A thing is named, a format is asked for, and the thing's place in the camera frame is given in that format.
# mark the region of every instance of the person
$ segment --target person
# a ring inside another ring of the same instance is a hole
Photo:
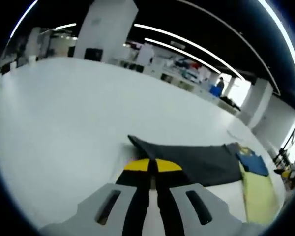
[[[221,93],[222,93],[223,89],[224,89],[224,86],[225,86],[223,77],[220,78],[220,81],[217,83],[216,86],[221,89]]]

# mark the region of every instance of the gray fabric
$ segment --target gray fabric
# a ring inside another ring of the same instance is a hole
[[[140,151],[140,159],[163,159],[172,161],[182,170],[193,183],[205,187],[232,183],[241,180],[237,144],[222,146],[166,146],[142,141],[128,136]]]

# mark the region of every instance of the table surface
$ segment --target table surface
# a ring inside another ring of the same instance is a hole
[[[274,169],[239,119],[151,76],[74,58],[0,76],[0,173],[38,228],[73,216],[78,203],[116,181],[134,156],[128,134],[165,145],[240,142]],[[272,171],[270,177],[282,206],[283,182]],[[208,189],[246,220],[241,181]]]

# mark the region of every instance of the ceiling light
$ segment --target ceiling light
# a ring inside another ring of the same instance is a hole
[[[199,59],[199,58],[197,58],[197,57],[195,57],[195,56],[193,56],[193,55],[191,55],[191,54],[189,54],[189,53],[187,53],[187,52],[184,52],[184,51],[181,50],[181,49],[175,48],[175,47],[173,47],[173,46],[171,46],[171,45],[168,45],[168,44],[165,44],[165,43],[161,43],[161,42],[158,42],[158,41],[156,41],[156,40],[149,39],[149,38],[145,38],[145,41],[148,41],[148,42],[151,42],[151,43],[156,43],[156,44],[159,44],[159,45],[161,45],[161,46],[164,46],[164,47],[167,47],[167,48],[173,49],[173,50],[175,50],[175,51],[177,51],[177,52],[179,52],[179,53],[181,53],[181,54],[184,54],[184,55],[186,55],[186,56],[188,56],[188,57],[190,57],[190,58],[192,58],[192,59],[194,59],[194,60],[197,60],[198,62],[200,62],[200,63],[202,63],[203,65],[207,66],[208,68],[210,68],[211,70],[215,71],[216,73],[221,74],[221,71],[219,71],[218,69],[216,69],[216,68],[213,67],[212,65],[206,63],[205,61],[203,61],[203,60],[201,60],[201,59]]]
[[[69,25],[59,26],[59,27],[56,27],[55,30],[60,30],[63,28],[68,28],[68,27],[72,27],[72,26],[76,26],[76,25],[77,25],[76,23],[73,23],[73,24],[69,24]]]
[[[215,58],[216,60],[218,60],[219,62],[221,62],[223,65],[225,65],[227,68],[229,68],[232,72],[234,72],[239,78],[241,79],[245,79],[241,74],[239,74],[234,68],[232,68],[230,65],[228,65],[225,61],[223,61],[221,58],[219,58],[217,55],[215,55],[214,53],[210,52],[209,50],[199,46],[198,44],[194,43],[194,42],[191,42],[190,40],[188,39],[185,39],[183,37],[180,37],[176,34],[173,34],[173,33],[169,33],[167,31],[164,31],[164,30],[161,30],[161,29],[157,29],[157,28],[153,28],[153,27],[150,27],[150,26],[144,26],[144,25],[140,25],[140,24],[134,24],[135,27],[140,27],[140,28],[144,28],[144,29],[147,29],[147,30],[153,30],[153,31],[156,31],[156,32],[159,32],[159,33],[163,33],[163,34],[166,34],[166,35],[169,35],[171,37],[174,37],[174,38],[177,38],[183,42],[186,42],[198,49],[200,49],[201,51],[209,54],[210,56],[212,56],[213,58]]]
[[[12,31],[10,38],[12,38],[12,36],[14,35],[16,29],[19,27],[20,23],[23,21],[23,19],[25,18],[25,16],[30,12],[30,10],[35,6],[35,4],[38,2],[38,0],[34,1],[26,10],[26,12],[23,14],[23,16],[19,19],[18,23],[16,24],[16,26],[14,27],[14,30]]]
[[[274,20],[274,22],[276,23],[276,25],[278,26],[279,30],[281,31],[285,42],[290,50],[290,53],[292,55],[292,59],[294,62],[294,66],[295,66],[295,50],[294,47],[292,45],[291,39],[289,38],[286,30],[284,29],[280,19],[277,17],[277,15],[274,13],[274,11],[272,10],[272,8],[266,3],[265,0],[258,0],[260,2],[260,4],[264,7],[264,9],[269,13],[269,15],[271,16],[271,18]]]

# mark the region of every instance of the desk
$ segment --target desk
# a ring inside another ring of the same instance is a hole
[[[128,134],[165,145],[221,145],[240,137],[263,157],[283,204],[283,182],[248,127],[180,88],[75,58],[25,65],[0,83],[1,176],[38,228],[73,216],[78,203],[116,181],[134,156]],[[245,221],[241,187],[238,181],[208,189]]]

